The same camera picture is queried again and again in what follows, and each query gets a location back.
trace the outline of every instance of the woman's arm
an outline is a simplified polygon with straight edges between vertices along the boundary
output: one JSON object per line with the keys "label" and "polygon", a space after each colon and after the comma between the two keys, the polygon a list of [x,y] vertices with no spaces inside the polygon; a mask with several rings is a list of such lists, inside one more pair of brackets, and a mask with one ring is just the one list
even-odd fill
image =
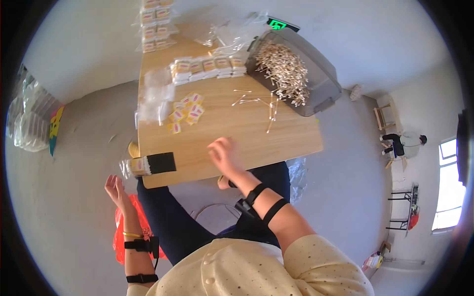
{"label": "woman's arm", "polygon": [[[125,193],[122,185],[122,180],[117,176],[110,175],[105,183],[105,190],[110,198],[114,201],[117,207],[122,211],[124,232],[136,233],[142,235],[142,227],[138,219],[137,210]],[[130,242],[136,237],[129,237],[124,235],[124,240]],[[137,252],[134,249],[125,249],[125,275],[134,276],[137,274],[155,274],[155,269],[147,252]],[[150,288],[154,283],[146,284],[129,284],[142,285]]]}
{"label": "woman's arm", "polygon": [[[209,152],[211,160],[240,189],[244,196],[248,196],[250,191],[261,183],[252,173],[245,171],[236,159],[236,144],[232,139],[219,138],[208,147],[211,149]],[[255,199],[253,208],[263,219],[268,210],[281,198],[282,196],[266,188]],[[273,216],[268,227],[278,239],[283,254],[295,240],[315,234],[308,222],[290,204],[284,205]]]}

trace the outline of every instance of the woman in white jacket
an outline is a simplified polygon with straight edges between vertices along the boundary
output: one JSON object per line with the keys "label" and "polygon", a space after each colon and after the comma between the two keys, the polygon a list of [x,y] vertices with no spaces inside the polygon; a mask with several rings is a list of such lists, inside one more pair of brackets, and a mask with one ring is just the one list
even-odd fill
{"label": "woman in white jacket", "polygon": [[380,135],[380,141],[392,140],[392,147],[382,150],[382,155],[394,151],[397,156],[405,156],[406,158],[415,157],[420,146],[426,144],[425,135],[419,135],[414,132],[404,132],[401,136],[397,134]]}

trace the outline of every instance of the woman's left hand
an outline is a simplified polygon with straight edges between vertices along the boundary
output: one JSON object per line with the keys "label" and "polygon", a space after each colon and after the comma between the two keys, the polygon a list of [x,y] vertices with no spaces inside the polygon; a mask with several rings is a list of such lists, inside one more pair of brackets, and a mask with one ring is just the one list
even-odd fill
{"label": "woman's left hand", "polygon": [[135,209],[127,193],[125,193],[120,177],[110,175],[105,182],[104,188],[122,213]]}

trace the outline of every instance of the shoe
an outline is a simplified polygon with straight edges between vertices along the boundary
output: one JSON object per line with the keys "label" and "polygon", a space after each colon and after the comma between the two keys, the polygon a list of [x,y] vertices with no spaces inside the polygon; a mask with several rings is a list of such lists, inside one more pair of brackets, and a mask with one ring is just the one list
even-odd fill
{"label": "shoe", "polygon": [[132,158],[140,157],[140,151],[138,150],[137,142],[130,142],[130,144],[128,144],[128,154],[130,154]]}

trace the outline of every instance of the window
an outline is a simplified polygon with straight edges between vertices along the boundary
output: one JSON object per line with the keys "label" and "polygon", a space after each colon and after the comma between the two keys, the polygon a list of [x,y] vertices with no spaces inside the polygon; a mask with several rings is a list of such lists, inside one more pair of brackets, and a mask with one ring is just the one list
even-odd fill
{"label": "window", "polygon": [[456,226],[466,188],[457,173],[456,139],[439,146],[438,207],[431,230]]}

